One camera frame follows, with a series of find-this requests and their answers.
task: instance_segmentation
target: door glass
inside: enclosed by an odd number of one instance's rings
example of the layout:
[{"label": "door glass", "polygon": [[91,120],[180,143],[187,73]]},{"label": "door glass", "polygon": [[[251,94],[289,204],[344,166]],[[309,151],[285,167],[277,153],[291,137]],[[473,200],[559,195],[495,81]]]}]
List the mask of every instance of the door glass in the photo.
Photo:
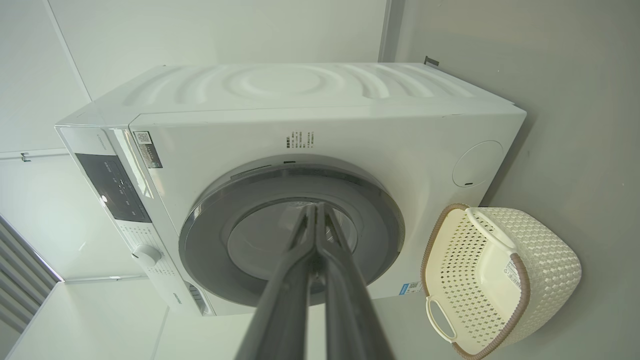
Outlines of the door glass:
[{"label": "door glass", "polygon": [[[300,211],[310,202],[282,202],[262,208],[244,218],[231,232],[227,243],[229,256],[240,270],[270,280],[285,252]],[[358,241],[356,227],[341,211],[335,210],[349,249]],[[328,240],[332,234],[326,229]]]}]

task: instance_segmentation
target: washing machine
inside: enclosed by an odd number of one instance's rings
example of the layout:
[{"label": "washing machine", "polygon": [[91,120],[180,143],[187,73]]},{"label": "washing machine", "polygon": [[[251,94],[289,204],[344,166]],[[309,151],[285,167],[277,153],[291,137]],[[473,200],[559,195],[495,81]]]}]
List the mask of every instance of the washing machine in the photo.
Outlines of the washing machine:
[{"label": "washing machine", "polygon": [[441,210],[479,204],[524,118],[429,65],[216,65],[152,69],[56,129],[172,311],[219,316],[253,311],[319,201],[372,298],[420,291]]}]

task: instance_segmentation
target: laundry basket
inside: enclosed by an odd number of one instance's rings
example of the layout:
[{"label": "laundry basket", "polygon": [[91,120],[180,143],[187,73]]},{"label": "laundry basket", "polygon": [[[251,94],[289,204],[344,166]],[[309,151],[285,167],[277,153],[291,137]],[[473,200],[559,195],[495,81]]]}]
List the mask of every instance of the laundry basket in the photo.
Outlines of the laundry basket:
[{"label": "laundry basket", "polygon": [[[433,328],[467,360],[538,330],[569,298],[582,268],[551,230],[520,210],[448,206],[422,262]],[[452,336],[433,317],[440,306]]]}]

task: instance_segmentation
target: washing machine door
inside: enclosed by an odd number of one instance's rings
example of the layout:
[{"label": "washing machine door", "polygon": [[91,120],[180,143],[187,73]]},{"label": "washing machine door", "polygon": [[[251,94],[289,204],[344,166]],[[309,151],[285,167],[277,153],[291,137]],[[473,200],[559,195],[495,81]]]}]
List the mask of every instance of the washing machine door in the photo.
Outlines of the washing machine door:
[{"label": "washing machine door", "polygon": [[[228,301],[257,305],[302,207],[311,202],[324,201],[336,209],[367,284],[391,266],[402,248],[400,210],[384,189],[362,172],[286,161],[214,184],[200,197],[182,227],[180,258],[199,286]],[[323,291],[320,281],[311,285],[312,304],[323,301]]]}]

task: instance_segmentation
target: basket rim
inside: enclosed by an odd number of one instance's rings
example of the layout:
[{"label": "basket rim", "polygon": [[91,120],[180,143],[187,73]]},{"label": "basket rim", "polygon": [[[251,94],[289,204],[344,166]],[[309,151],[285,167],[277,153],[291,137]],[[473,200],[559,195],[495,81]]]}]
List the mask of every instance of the basket rim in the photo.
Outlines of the basket rim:
[{"label": "basket rim", "polygon": [[[422,288],[424,289],[424,293],[426,294],[426,296],[429,296],[429,288],[427,287],[426,281],[427,262],[429,261],[429,255],[431,254],[431,250],[433,249],[433,244],[435,243],[436,237],[440,232],[440,228],[442,227],[444,220],[447,218],[447,215],[449,215],[451,211],[455,209],[465,211],[467,208],[469,208],[469,206],[465,204],[451,204],[447,206],[442,211],[440,217],[438,217],[438,220],[433,227],[433,231],[431,232],[431,236],[429,237],[429,242],[427,243],[427,247],[424,251],[422,266],[420,268],[420,279],[422,281]],[[509,334],[511,334],[511,331],[513,331],[513,329],[516,327],[525,310],[527,309],[527,306],[529,305],[529,301],[531,299],[531,284],[529,282],[529,274],[527,273],[527,269],[517,252],[511,254],[511,260],[515,265],[516,271],[518,272],[518,277],[520,278],[520,300],[518,301],[518,305],[516,306],[516,309],[513,311],[513,314],[509,318],[509,321],[507,321],[507,324],[504,326],[504,328],[502,328],[500,333],[493,339],[492,342],[490,342],[484,349],[480,350],[478,353],[469,354],[468,352],[464,351],[456,342],[451,343],[453,349],[455,349],[455,351],[465,360],[480,360],[485,356],[491,354],[498,346],[500,346],[500,344],[502,344],[502,342],[509,336]]]}]

